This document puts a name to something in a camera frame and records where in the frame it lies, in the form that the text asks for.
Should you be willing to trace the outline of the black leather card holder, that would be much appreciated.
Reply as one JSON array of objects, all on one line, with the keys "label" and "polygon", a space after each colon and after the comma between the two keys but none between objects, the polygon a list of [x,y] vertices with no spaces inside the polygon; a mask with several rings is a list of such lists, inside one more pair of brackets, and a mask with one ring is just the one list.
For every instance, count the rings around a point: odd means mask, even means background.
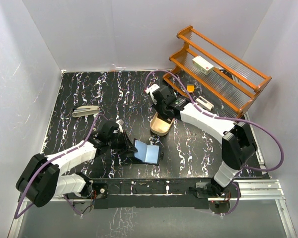
[{"label": "black leather card holder", "polygon": [[128,147],[126,155],[142,164],[159,165],[160,160],[164,157],[164,152],[158,145],[146,144],[135,139]]}]

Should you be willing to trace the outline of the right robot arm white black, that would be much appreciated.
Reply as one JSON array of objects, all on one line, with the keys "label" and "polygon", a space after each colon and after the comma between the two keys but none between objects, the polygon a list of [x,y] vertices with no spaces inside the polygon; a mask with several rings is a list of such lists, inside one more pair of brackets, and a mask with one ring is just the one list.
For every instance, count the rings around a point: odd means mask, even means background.
[{"label": "right robot arm white black", "polygon": [[210,196],[222,197],[235,175],[257,151],[250,125],[235,120],[216,119],[203,114],[203,108],[186,97],[176,97],[166,86],[153,84],[145,90],[152,107],[163,120],[177,119],[208,133],[222,145],[222,163],[204,187]]}]

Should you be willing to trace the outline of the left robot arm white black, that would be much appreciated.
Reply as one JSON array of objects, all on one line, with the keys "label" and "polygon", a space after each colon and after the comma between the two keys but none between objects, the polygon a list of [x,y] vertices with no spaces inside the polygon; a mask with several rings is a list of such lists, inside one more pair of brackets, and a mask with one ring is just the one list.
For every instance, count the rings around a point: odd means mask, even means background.
[{"label": "left robot arm white black", "polygon": [[53,197],[69,193],[82,198],[90,197],[92,180],[82,173],[66,173],[108,150],[121,156],[133,156],[138,151],[119,121],[107,120],[86,140],[67,150],[49,156],[34,155],[18,179],[16,189],[37,207],[46,205]]}]

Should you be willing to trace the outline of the beige oval card tray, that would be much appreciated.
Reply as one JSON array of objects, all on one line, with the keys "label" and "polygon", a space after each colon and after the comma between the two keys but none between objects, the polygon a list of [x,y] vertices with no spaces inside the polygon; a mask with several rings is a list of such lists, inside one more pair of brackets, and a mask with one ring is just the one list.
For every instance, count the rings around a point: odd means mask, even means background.
[{"label": "beige oval card tray", "polygon": [[163,120],[158,113],[155,113],[155,115],[153,116],[153,119],[150,122],[150,130],[152,133],[156,135],[165,136],[170,131],[173,123],[174,123],[174,119]]}]

